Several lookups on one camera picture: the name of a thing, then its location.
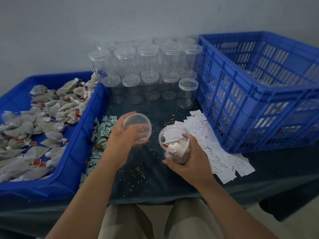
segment floor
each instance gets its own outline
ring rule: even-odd
[[[153,224],[154,239],[163,239],[165,223],[172,206],[141,205],[140,207]],[[260,208],[259,204],[249,207],[247,211],[273,233],[275,233],[279,238],[319,238],[319,196],[305,207],[297,211],[295,214],[287,218],[284,222],[279,222],[272,215],[264,212]]]

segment person's right hand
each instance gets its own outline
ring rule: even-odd
[[[188,183],[193,185],[197,190],[211,186],[216,183],[207,154],[199,146],[196,138],[190,135],[190,157],[185,165],[174,163],[165,159],[163,163],[171,170],[179,174]]]

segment blue plastic tray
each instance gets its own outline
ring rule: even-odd
[[[58,89],[67,81],[75,78],[88,81],[91,75],[90,71],[28,77],[0,98],[0,113],[29,110],[31,97],[28,93],[35,85],[42,84],[49,89]],[[63,136],[69,139],[69,144],[53,175],[43,180],[0,183],[0,198],[6,194],[6,198],[12,195],[35,201],[65,199],[74,195],[78,190],[84,161],[89,157],[88,153],[93,145],[91,134],[94,119],[96,117],[101,119],[105,112],[101,106],[106,106],[107,102],[105,89],[98,84],[79,123],[67,127],[63,132]],[[42,134],[35,136],[33,140],[42,141],[44,139]]]
[[[204,56],[197,99],[226,152],[318,140],[318,48],[270,32],[204,34],[198,44]]]

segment white wall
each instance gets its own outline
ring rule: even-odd
[[[0,0],[0,95],[30,75],[86,71],[96,38],[267,30],[319,46],[319,0]]]

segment pants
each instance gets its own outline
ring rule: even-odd
[[[219,225],[200,199],[178,200],[167,219],[165,239],[221,239]],[[153,239],[153,227],[135,204],[110,205],[102,222],[99,239]]]

